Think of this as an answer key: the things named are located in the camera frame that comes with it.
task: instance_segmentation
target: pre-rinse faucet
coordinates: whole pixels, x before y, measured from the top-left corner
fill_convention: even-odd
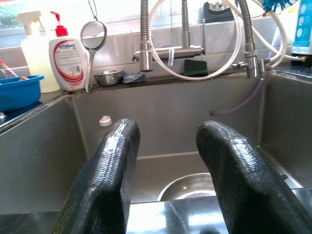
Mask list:
[[[135,52],[133,61],[140,61],[140,69],[142,72],[151,72],[153,70],[153,56],[148,33],[149,9],[148,0],[141,0],[141,44],[140,51]],[[182,45],[175,47],[175,59],[191,58],[205,53],[202,46],[190,46],[189,16],[187,8],[187,0],[182,0]],[[161,59],[168,59],[171,48],[156,49]]]
[[[246,51],[245,61],[233,64],[233,67],[246,70],[248,78],[264,78],[265,71],[267,70],[265,63],[268,61],[267,59],[258,59],[257,57],[257,51],[253,39],[252,23],[246,0],[238,0],[238,3],[244,21]],[[153,56],[148,27],[148,0],[141,0],[141,44],[140,51],[135,52],[133,56],[133,61],[140,61],[140,69],[142,72],[151,72],[153,70]],[[205,48],[202,48],[201,46],[190,46],[187,0],[182,0],[182,44],[183,46],[181,47],[175,47],[175,59],[191,58],[205,54]],[[156,51],[161,59],[168,59],[171,53],[170,48],[156,49]]]

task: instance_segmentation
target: green sponge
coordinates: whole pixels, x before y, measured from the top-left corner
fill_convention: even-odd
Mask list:
[[[187,77],[203,77],[208,75],[207,62],[184,60],[184,75]]]

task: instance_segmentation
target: white bottle cap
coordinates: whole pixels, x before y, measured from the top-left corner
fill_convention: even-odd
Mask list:
[[[100,120],[99,120],[99,125],[101,127],[106,127],[112,124],[112,119],[110,116],[103,116]]]

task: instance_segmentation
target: metal bowl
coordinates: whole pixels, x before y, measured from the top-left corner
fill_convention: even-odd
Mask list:
[[[123,74],[123,70],[110,70],[95,74],[94,78],[99,85],[110,86],[120,83],[122,81]]]
[[[169,183],[157,201],[167,201],[203,196],[216,196],[210,173],[191,174]]]

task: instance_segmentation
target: bottle label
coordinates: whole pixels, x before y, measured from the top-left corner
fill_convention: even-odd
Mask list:
[[[64,40],[56,45],[54,61],[64,80],[71,84],[82,83],[82,60],[74,40]]]

